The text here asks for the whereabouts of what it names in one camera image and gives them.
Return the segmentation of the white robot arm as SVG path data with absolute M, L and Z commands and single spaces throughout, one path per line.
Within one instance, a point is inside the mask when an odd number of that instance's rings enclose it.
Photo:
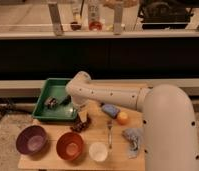
M 75 107 L 91 99 L 141 112 L 145 171 L 199 171 L 195 112 L 181 88 L 96 85 L 88 73 L 80 71 L 67 83 L 66 92 Z

